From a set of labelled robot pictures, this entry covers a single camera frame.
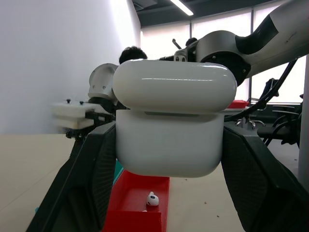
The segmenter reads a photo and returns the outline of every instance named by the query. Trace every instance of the cable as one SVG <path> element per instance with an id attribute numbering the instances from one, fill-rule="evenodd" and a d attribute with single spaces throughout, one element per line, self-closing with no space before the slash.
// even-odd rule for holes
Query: cable
<path id="1" fill-rule="evenodd" d="M 260 109 L 261 106 L 265 105 L 267 102 L 270 101 L 270 99 L 273 98 L 273 96 L 276 94 L 276 92 L 279 90 L 279 88 L 282 86 L 283 82 L 289 75 L 290 71 L 294 67 L 297 59 L 291 61 L 288 66 L 285 68 L 282 76 L 280 77 L 279 81 L 276 83 L 276 85 L 262 98 L 260 99 L 255 105 L 251 106 L 247 110 L 244 110 L 236 115 L 228 116 L 224 118 L 225 122 L 233 121 L 235 119 L 243 118 L 246 115 L 249 115 L 253 113 L 254 111 Z"/>

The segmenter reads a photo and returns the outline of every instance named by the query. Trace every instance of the window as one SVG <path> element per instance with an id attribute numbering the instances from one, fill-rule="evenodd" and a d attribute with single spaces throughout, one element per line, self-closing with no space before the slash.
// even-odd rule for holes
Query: window
<path id="1" fill-rule="evenodd" d="M 280 6 L 283 1 L 273 4 L 266 4 L 254 8 L 253 29 L 256 29 L 263 19 Z M 252 97 L 260 98 L 263 93 L 265 83 L 270 78 L 279 79 L 286 68 L 287 64 L 266 70 L 252 77 Z M 279 90 L 279 97 L 274 97 L 271 102 L 275 103 L 297 103 L 301 102 L 300 94 L 304 92 L 306 57 L 298 59 L 295 66 L 291 70 L 289 76 L 284 81 Z"/>
<path id="2" fill-rule="evenodd" d="M 148 59 L 159 59 L 173 56 L 178 48 L 172 43 L 175 39 L 180 47 L 185 47 L 185 42 L 190 38 L 189 22 L 168 24 L 141 30 L 141 48 Z"/>
<path id="3" fill-rule="evenodd" d="M 210 16 L 192 22 L 192 36 L 200 39 L 216 31 L 227 30 L 238 36 L 248 36 L 251 32 L 251 9 Z M 238 88 L 236 100 L 249 98 L 249 79 L 246 79 Z"/>

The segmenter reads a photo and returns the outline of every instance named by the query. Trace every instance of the green object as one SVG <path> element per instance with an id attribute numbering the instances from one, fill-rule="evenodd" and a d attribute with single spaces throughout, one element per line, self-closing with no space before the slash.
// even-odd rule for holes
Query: green object
<path id="1" fill-rule="evenodd" d="M 114 172 L 114 182 L 112 183 L 112 185 L 114 185 L 116 183 L 116 181 L 118 180 L 118 178 L 120 177 L 122 171 L 124 170 L 124 168 L 121 166 L 121 164 L 116 160 L 116 165 L 115 165 L 115 172 Z"/>

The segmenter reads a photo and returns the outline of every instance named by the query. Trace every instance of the white wall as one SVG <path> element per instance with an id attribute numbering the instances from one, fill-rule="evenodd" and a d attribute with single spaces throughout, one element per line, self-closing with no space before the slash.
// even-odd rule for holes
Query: white wall
<path id="1" fill-rule="evenodd" d="M 84 100 L 98 65 L 140 45 L 131 0 L 1 0 L 0 29 L 0 134 L 55 132 L 50 104 Z"/>

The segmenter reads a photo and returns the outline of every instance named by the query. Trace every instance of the ceiling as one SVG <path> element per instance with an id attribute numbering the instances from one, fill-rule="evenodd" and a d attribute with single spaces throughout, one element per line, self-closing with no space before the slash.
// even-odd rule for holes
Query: ceiling
<path id="1" fill-rule="evenodd" d="M 190 21 L 195 18 L 252 7 L 271 0 L 181 0 L 193 13 L 187 16 L 170 0 L 133 0 L 141 27 Z"/>

